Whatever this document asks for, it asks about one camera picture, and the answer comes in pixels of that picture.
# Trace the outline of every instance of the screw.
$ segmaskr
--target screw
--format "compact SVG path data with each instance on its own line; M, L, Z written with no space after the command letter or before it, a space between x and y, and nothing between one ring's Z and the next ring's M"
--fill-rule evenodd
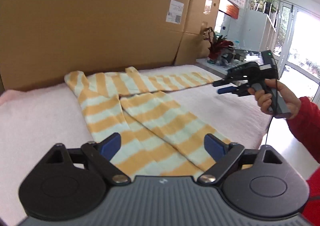
M235 142L231 142L228 146L228 149L231 150L231 148L233 148L234 146L238 145L238 143Z
M112 179L116 183L126 183L129 180L128 177L124 174L117 174Z
M200 180L203 183L212 183L216 180L216 178L213 175L210 174L204 174L200 176Z

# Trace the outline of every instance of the door frame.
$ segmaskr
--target door frame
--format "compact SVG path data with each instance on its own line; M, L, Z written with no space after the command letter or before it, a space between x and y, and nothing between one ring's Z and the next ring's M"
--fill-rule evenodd
M289 15L289 21L288 21L288 26L287 26L287 32L286 32L286 35L285 35L285 39L284 39L284 44L282 46L282 51L281 51L281 54L280 54L280 57L273 54L274 58L276 60L278 60L278 63L277 63L277 67L278 67L278 75L279 75L279 78L281 78L283 72L284 72L284 67L285 65L287 66L290 66L291 68L293 68L294 70L300 72L301 74L303 74L304 76L308 77L309 79L311 79L312 81L316 82L319 87L318 87L318 90L313 98L313 102L314 103L319 103L320 102L320 79L313 76L312 74L310 74L309 72L305 71L304 69L302 69L300 66L297 66L297 65L294 65L293 63L289 62L287 60L288 56L289 56L289 50L290 50L290 47L291 47L291 43L292 43L292 38L293 38L293 34L294 34L294 27L295 27L295 23L296 23L296 19L297 19L297 12L298 11L302 11L304 13L308 13L306 11L304 11L303 9L297 7L297 6L294 6L292 4L288 4L286 2L280 2L280 11L279 11L279 19L278 19L278 23L277 23L277 31L276 31L276 37L275 37L275 40L274 40L274 46L273 48L275 47L275 44L276 44L276 38L278 36L278 32L279 32L279 27L280 27L280 21L281 21L281 17L282 17L282 10L283 10L283 7L289 7L291 8L291 12L290 12L290 15Z

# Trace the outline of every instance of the glass door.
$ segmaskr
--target glass door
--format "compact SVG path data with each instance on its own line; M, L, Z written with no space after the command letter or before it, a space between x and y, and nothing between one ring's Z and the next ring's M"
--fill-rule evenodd
M281 3L274 57L280 81L297 97L320 100L320 19L293 5Z

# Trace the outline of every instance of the striped towel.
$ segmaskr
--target striped towel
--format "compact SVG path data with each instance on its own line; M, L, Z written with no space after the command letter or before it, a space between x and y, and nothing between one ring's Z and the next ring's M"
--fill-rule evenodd
M88 77L75 71L65 76L65 82L78 98L96 142L114 132L121 134L121 149L111 162L132 179L135 175L197 178L214 165L204 149L204 136L211 133L230 143L164 93L212 83L204 73L148 77L130 67L126 73Z

